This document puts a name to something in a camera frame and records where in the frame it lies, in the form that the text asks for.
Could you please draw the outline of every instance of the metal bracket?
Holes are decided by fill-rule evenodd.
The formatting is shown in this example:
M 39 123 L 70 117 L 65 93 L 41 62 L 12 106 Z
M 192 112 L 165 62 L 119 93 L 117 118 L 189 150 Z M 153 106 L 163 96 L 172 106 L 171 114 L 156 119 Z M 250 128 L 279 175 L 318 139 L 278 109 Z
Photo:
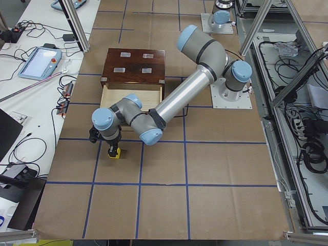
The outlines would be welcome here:
M 328 245 L 328 236 L 325 235 L 284 232 L 284 236 L 287 240 L 290 241 Z
M 10 242 L 23 239 L 36 238 L 36 230 L 17 231 L 17 232 L 1 232 L 0 242 Z
M 252 103 L 248 93 L 243 93 L 238 101 L 224 100 L 219 94 L 219 87 L 224 82 L 226 82 L 225 78 L 219 78 L 210 85 L 214 109 L 252 109 Z

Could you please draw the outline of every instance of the table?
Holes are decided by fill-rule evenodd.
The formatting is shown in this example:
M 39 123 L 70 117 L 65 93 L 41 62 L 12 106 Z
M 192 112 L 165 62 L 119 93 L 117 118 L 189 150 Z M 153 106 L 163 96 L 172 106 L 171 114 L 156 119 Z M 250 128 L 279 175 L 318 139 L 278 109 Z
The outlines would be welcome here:
M 36 23 L 40 22 L 45 25 L 70 30 L 70 27 L 67 23 L 64 14 L 61 11 L 52 9 L 50 7 L 51 3 L 51 0 L 32 0 L 19 21 L 23 21 L 25 19 L 33 20 Z M 88 0 L 88 2 L 77 11 L 84 31 L 87 33 L 90 33 L 92 30 L 92 25 L 95 19 L 98 5 L 98 0 Z M 60 37 L 64 33 L 70 33 L 54 29 L 50 30 L 56 37 Z M 44 43 L 52 43 L 60 48 L 64 47 L 63 41 L 55 40 L 49 33 L 44 33 L 39 38 L 31 38 L 27 36 L 27 32 L 24 32 L 17 44 L 12 44 L 10 48 L 9 44 L 5 44 L 3 49 L 9 49 L 1 50 L 0 54 L 14 54 L 14 51 L 16 49 L 28 50 L 35 46 L 42 46 Z M 68 50 L 68 54 L 70 55 L 76 51 L 78 51 L 78 49 L 70 49 Z M 76 53 L 71 57 L 67 57 L 64 51 L 62 60 L 58 64 L 58 67 L 54 71 L 54 73 L 61 71 L 63 68 L 67 68 L 69 70 L 69 73 L 77 75 L 81 66 L 82 59 L 82 52 Z M 0 80 L 10 78 L 12 72 L 18 67 L 19 64 L 20 61 L 14 60 L 12 58 L 1 57 L 0 67 L 2 72 L 0 75 Z M 38 161 L 38 164 L 41 168 L 40 174 L 49 173 L 52 158 L 54 155 L 55 141 L 50 112 L 56 106 L 56 102 L 60 96 L 56 89 L 58 86 L 58 79 L 59 77 L 54 78 L 42 85 L 39 85 L 16 97 L 13 97 L 7 101 L 0 103 L 1 109 L 3 109 L 8 114 L 10 114 L 12 111 L 15 111 L 21 114 L 28 115 L 30 117 L 29 121 L 24 126 L 23 131 L 14 146 L 18 143 L 19 140 L 21 140 L 30 132 L 32 133 L 31 137 L 40 137 L 47 143 L 47 151 L 45 152 L 44 156 Z M 64 83 L 68 83 L 70 80 L 71 78 L 63 79 Z M 12 80 L 0 82 L 0 97 L 2 98 L 35 82 L 35 80 L 19 78 L 17 77 L 17 73 L 15 73 Z M 57 140 L 59 138 L 63 123 L 64 119 L 62 119 L 60 116 L 54 116 Z M 18 156 L 21 158 L 24 157 L 25 161 L 29 161 L 35 157 L 40 156 L 41 151 L 43 149 L 39 148 L 44 148 L 41 143 L 37 141 L 31 141 L 29 144 L 30 145 L 22 145 L 18 152 Z M 1 164 L 8 164 L 8 155 L 5 156 L 5 158 L 1 161 Z M 9 223 L 9 215 L 12 215 L 14 213 L 15 208 L 17 207 L 17 203 L 13 203 L 11 201 L 0 198 L 0 207 L 2 208 L 2 212 L 7 215 L 6 218 L 8 218 L 0 228 L 0 231 L 5 231 L 7 224 Z
M 107 49 L 165 50 L 167 95 L 195 71 L 176 49 L 180 32 L 201 28 L 212 6 L 101 2 L 36 217 L 40 238 L 281 239 L 289 229 L 253 95 L 253 110 L 216 110 L 206 88 L 154 146 L 124 128 L 119 160 L 88 141 Z M 234 31 L 212 36 L 238 52 Z

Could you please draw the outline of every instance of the electronic device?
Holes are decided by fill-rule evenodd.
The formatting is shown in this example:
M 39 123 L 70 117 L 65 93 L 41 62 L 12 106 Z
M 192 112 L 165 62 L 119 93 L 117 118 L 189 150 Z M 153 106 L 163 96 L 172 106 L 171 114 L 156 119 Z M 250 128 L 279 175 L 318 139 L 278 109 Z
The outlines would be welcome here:
M 87 0 L 72 0 L 72 2 L 73 2 L 74 8 L 78 9 L 81 6 L 83 6 L 87 2 Z M 59 0 L 56 0 L 54 3 L 52 3 L 51 7 L 54 8 L 54 9 L 62 11 L 62 7 L 59 4 Z
M 32 52 L 18 76 L 43 80 L 53 73 L 62 58 L 61 55 L 61 50 L 38 47 Z
M 23 126 L 0 109 L 0 161 L 18 138 Z

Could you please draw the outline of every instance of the brown paper surface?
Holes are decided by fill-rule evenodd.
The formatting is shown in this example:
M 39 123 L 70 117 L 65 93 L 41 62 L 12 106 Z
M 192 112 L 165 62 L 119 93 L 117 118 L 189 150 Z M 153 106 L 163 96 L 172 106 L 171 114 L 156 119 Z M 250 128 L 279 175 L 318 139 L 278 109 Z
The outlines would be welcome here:
M 207 87 L 153 146 L 123 126 L 118 160 L 88 141 L 108 48 L 165 50 L 167 96 L 196 68 L 176 48 L 180 32 L 212 8 L 101 1 L 94 28 L 104 29 L 92 30 L 36 217 L 41 239 L 277 240 L 289 229 L 253 96 L 252 110 L 217 110 Z M 212 36 L 238 53 L 234 31 Z

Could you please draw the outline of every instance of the power adapter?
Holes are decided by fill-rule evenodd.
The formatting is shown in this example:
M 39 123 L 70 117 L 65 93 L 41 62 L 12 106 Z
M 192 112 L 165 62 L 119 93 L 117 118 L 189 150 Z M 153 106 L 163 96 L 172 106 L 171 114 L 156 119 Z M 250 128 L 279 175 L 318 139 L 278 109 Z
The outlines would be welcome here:
M 66 42 L 75 41 L 75 36 L 74 36 L 74 34 L 64 34 L 63 40 Z
M 42 47 L 49 48 L 49 49 L 57 49 L 56 45 L 45 43 Z

